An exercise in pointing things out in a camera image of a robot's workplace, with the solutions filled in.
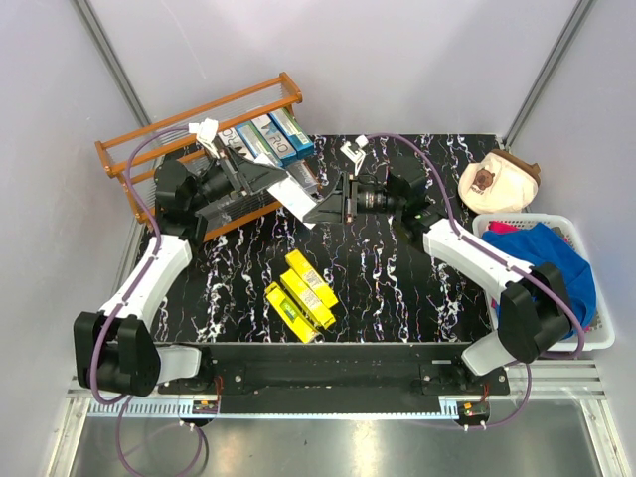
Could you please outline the silver toothpaste box angled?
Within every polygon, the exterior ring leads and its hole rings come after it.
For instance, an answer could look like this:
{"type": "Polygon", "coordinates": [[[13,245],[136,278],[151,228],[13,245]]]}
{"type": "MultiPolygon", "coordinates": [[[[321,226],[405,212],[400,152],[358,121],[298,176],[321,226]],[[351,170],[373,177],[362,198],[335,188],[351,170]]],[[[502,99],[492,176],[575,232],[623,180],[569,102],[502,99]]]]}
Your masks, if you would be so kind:
{"type": "Polygon", "coordinates": [[[320,183],[305,161],[296,161],[286,167],[289,175],[310,195],[319,193],[320,183]]]}

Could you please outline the blue toothpaste box plain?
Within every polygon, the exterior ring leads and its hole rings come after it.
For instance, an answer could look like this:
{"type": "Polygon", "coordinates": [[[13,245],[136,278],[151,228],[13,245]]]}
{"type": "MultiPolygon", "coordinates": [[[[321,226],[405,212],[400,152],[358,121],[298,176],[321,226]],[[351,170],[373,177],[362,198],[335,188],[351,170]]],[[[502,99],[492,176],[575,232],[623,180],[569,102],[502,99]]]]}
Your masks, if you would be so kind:
{"type": "Polygon", "coordinates": [[[264,114],[256,117],[251,123],[272,150],[274,157],[284,167],[298,159],[296,149],[269,115],[264,114]]]}

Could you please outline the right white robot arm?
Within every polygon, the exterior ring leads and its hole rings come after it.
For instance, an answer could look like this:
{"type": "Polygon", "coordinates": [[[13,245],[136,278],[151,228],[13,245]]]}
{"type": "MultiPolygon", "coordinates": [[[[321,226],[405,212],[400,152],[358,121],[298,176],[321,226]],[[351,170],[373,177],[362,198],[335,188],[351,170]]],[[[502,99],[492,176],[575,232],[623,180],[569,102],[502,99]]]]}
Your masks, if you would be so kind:
{"type": "Polygon", "coordinates": [[[497,327],[468,346],[451,369],[451,382],[464,394],[483,387],[487,374],[540,357],[554,359],[552,347],[568,333],[577,337],[573,351],[584,346],[584,332],[573,312],[561,270],[550,262],[534,266],[486,243],[454,218],[450,201],[438,210],[425,199],[424,181],[401,158],[393,161],[386,181],[360,173],[369,139],[345,142],[341,153],[354,165],[303,217],[308,223],[348,224],[361,214],[388,214],[403,240],[422,253],[460,271],[496,299],[497,327]]]}

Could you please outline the blue toothpaste box with label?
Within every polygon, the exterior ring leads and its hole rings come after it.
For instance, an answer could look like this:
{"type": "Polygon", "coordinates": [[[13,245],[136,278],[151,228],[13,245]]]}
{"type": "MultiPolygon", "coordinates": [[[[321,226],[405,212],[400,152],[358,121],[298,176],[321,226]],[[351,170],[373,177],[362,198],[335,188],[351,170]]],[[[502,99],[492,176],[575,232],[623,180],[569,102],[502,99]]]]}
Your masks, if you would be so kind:
{"type": "Polygon", "coordinates": [[[254,157],[264,154],[275,167],[282,166],[282,162],[279,160],[271,146],[262,137],[251,121],[238,125],[236,130],[238,136],[254,157]]]}

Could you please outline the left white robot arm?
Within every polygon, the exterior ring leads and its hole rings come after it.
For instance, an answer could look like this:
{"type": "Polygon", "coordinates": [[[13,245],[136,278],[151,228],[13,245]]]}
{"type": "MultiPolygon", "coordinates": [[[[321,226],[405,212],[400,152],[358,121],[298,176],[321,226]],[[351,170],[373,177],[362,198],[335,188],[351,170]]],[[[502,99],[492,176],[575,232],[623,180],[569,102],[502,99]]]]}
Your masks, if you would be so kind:
{"type": "Polygon", "coordinates": [[[100,404],[144,398],[159,385],[180,380],[195,394],[214,383],[215,370],[191,345],[156,345],[153,320],[174,281],[203,244],[205,206],[228,196],[257,194],[286,179],[284,169],[260,157],[249,160],[223,143],[212,119],[191,123],[208,157],[195,173],[178,160],[160,164],[153,174],[154,205],[142,204],[153,238],[119,290],[96,312],[83,312],[73,327],[77,378],[100,404]]]}

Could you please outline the silver black toothpaste box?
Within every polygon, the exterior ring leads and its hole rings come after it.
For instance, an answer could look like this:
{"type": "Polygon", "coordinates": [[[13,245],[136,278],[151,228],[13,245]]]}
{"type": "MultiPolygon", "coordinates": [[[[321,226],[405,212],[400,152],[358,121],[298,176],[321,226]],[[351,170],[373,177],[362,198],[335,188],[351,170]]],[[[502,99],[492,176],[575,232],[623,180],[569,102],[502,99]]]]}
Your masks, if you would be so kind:
{"type": "Polygon", "coordinates": [[[227,128],[218,133],[222,142],[233,149],[241,157],[252,160],[253,155],[234,128],[227,128]]]}

